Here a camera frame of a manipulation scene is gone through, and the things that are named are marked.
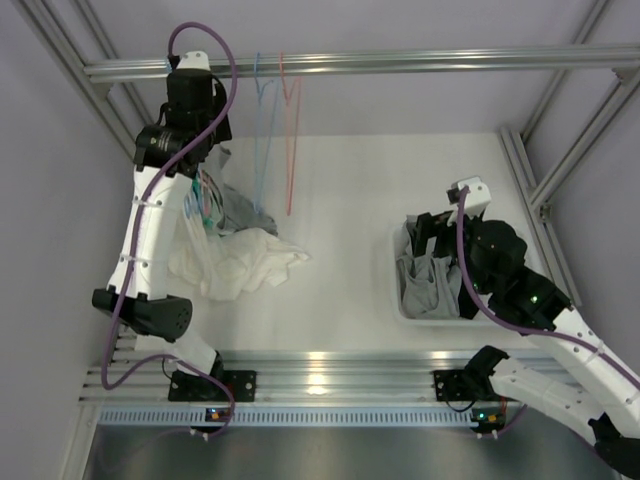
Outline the black tank top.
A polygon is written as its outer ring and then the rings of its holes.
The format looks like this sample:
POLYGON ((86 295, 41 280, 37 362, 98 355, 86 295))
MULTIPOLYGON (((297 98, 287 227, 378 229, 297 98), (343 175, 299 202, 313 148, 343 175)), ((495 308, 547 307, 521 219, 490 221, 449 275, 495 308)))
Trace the black tank top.
POLYGON ((453 259, 449 262, 447 282, 449 290, 451 291, 453 305, 458 316, 461 319, 473 320, 477 316, 479 308, 475 305, 467 292, 462 279, 460 267, 453 259))

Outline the light blue wire hanger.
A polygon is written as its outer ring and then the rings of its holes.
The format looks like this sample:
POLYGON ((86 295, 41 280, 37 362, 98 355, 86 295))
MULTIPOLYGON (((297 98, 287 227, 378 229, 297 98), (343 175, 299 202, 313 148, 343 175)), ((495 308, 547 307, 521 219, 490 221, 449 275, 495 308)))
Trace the light blue wire hanger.
POLYGON ((280 103, 280 80, 270 77, 262 81, 259 76, 261 54, 257 53, 253 64, 253 80, 256 93, 254 129, 254 187, 253 208, 263 211, 264 190, 269 169, 271 146, 280 103))

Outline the pink wire hanger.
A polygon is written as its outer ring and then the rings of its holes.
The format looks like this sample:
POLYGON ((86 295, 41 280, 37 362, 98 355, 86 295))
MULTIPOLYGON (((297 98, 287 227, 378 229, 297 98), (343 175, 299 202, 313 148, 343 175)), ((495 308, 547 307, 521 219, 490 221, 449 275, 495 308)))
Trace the pink wire hanger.
POLYGON ((300 102, 302 82, 300 77, 295 77, 291 84, 287 84, 284 53, 279 53, 279 75, 281 80, 284 100, 284 138, 286 155, 286 194, 285 213, 290 216, 293 211, 293 199, 295 188, 297 142, 300 124, 300 102))

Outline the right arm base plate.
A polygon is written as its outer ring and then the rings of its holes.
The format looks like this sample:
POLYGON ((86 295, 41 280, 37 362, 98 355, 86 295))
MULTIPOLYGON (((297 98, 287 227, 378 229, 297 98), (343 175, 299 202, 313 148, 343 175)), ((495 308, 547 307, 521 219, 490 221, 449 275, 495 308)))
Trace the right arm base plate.
POLYGON ((464 369, 434 370, 432 378, 439 402, 494 401, 499 398, 486 379, 477 379, 464 369))

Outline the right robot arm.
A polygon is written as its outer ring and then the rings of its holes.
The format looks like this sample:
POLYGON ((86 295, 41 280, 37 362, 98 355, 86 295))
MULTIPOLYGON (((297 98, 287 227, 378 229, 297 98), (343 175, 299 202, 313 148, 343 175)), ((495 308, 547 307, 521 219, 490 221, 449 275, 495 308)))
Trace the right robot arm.
POLYGON ((456 211, 410 216, 396 258, 412 319, 482 312, 546 351, 577 381, 555 381, 495 346, 435 373, 446 403, 516 400, 580 436, 609 467, 639 476, 639 377, 586 325, 571 300, 525 264, 526 242, 506 222, 456 211))

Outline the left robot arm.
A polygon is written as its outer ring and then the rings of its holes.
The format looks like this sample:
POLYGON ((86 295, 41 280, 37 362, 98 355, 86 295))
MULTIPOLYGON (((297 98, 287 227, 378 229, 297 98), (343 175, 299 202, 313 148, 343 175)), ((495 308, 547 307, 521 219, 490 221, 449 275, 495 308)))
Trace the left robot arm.
POLYGON ((195 67, 175 69, 166 87, 157 122, 136 138, 134 195, 122 251, 107 286, 94 291, 92 305, 182 360, 193 390, 212 400, 225 390, 222 360, 191 329, 192 303, 169 294, 167 279, 177 220, 198 167, 231 137, 227 95, 210 71, 195 67))

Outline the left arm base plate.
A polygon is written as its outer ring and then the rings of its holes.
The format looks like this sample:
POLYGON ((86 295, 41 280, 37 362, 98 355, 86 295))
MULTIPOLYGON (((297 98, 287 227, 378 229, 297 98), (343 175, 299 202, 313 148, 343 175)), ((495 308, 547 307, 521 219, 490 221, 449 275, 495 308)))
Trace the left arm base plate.
MULTIPOLYGON (((225 371, 221 382, 240 403, 255 400, 257 372, 253 370, 225 371)), ((227 395, 210 381, 176 370, 171 377, 169 402, 226 402, 227 395)))

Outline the grey garment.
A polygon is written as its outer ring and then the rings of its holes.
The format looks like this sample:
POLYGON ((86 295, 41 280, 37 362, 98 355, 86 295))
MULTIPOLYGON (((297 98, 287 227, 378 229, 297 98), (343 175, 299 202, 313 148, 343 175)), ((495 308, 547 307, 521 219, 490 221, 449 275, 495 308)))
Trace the grey garment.
MULTIPOLYGON (((419 215, 409 216, 406 218, 404 222, 404 224, 406 225, 406 231, 407 224, 409 222, 416 222, 418 216, 419 215)), ((403 300, 405 301, 405 309, 407 312, 415 308, 413 302, 415 302, 416 300, 419 300, 426 310, 436 308, 436 300, 434 300, 433 298, 428 299, 426 296, 427 285, 429 281, 433 281, 435 279, 437 273, 442 273, 442 271, 439 270, 431 273, 431 268, 427 265, 427 262, 429 260, 432 261, 432 268, 436 269, 441 264, 444 264, 446 268, 446 265, 449 265, 451 258, 434 258, 427 253, 427 250, 425 255, 418 258, 413 258, 411 255, 411 247, 409 247, 408 255, 405 257, 401 257, 398 260, 398 267, 405 270, 405 278, 408 281, 414 281, 413 285, 407 287, 407 291, 403 296, 403 300)))

